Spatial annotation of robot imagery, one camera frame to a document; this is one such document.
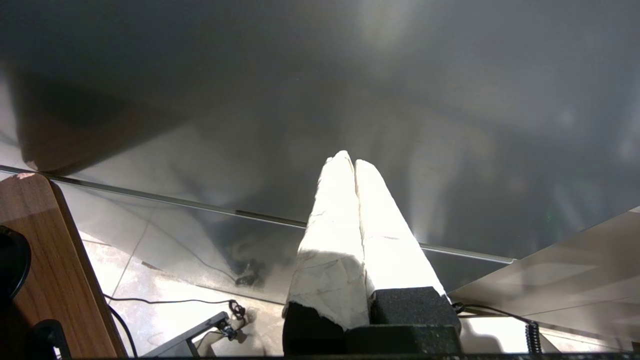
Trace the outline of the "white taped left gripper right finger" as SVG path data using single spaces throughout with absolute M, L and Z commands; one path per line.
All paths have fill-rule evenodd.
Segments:
M 346 332 L 346 351 L 461 353 L 461 321 L 382 174 L 358 160 L 355 180 L 369 324 Z

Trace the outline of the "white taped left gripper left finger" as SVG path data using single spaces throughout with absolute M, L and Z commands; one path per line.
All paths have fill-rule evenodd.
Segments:
M 295 257 L 283 309 L 286 356 L 345 353 L 349 330 L 370 323 L 354 164 L 327 158 Z

